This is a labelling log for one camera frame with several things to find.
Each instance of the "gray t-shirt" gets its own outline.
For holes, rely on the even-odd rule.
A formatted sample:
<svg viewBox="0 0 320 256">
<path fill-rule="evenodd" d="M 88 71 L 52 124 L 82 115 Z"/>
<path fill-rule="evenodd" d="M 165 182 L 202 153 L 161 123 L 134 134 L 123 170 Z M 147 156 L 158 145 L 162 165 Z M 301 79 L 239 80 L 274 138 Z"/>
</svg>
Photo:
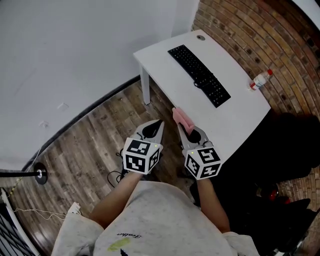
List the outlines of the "gray t-shirt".
<svg viewBox="0 0 320 256">
<path fill-rule="evenodd" d="M 140 181 L 104 230 L 68 213 L 52 256 L 258 256 L 250 236 L 222 234 L 177 187 Z"/>
</svg>

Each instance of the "pink sponge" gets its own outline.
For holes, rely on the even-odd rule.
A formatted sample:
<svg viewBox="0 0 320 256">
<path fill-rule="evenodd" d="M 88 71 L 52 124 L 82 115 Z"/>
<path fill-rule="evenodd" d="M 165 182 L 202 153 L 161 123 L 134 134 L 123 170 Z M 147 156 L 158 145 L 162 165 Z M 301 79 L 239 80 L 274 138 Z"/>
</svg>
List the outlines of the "pink sponge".
<svg viewBox="0 0 320 256">
<path fill-rule="evenodd" d="M 180 107 L 173 108 L 173 120 L 176 122 L 176 124 L 181 124 L 185 131 L 188 133 L 188 135 L 191 134 L 193 129 L 195 128 L 194 122 L 186 115 L 185 112 Z"/>
</svg>

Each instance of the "desk leg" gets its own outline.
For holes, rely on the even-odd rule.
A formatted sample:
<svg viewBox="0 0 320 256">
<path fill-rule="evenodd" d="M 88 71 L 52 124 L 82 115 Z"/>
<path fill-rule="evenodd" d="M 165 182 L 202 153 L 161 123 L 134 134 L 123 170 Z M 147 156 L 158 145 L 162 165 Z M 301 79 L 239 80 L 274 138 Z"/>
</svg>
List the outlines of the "desk leg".
<svg viewBox="0 0 320 256">
<path fill-rule="evenodd" d="M 141 87 L 143 94 L 143 101 L 146 105 L 150 103 L 150 90 L 149 90 L 149 74 L 148 72 L 139 65 L 140 69 L 140 78 L 141 78 Z"/>
</svg>

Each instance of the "brick wall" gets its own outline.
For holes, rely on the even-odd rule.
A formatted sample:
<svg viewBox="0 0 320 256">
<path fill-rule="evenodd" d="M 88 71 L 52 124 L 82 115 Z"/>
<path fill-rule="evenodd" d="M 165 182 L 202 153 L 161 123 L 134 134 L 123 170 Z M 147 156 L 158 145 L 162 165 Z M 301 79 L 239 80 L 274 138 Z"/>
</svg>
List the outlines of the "brick wall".
<svg viewBox="0 0 320 256">
<path fill-rule="evenodd" d="M 193 29 L 214 38 L 251 78 L 273 70 L 261 91 L 276 113 L 320 118 L 320 33 L 291 0 L 200 0 Z M 319 168 L 278 186 L 292 201 L 310 198 L 310 209 L 320 207 Z M 315 255 L 319 245 L 320 217 L 302 248 Z"/>
</svg>

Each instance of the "plastic bottle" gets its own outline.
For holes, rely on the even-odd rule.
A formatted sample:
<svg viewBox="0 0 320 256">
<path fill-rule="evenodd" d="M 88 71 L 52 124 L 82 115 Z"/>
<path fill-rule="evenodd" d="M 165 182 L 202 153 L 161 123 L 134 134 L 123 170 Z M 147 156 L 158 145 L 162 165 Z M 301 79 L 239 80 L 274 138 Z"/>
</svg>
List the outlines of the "plastic bottle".
<svg viewBox="0 0 320 256">
<path fill-rule="evenodd" d="M 256 91 L 260 87 L 262 87 L 271 77 L 272 70 L 268 69 L 265 72 L 258 74 L 249 84 L 250 91 Z"/>
</svg>

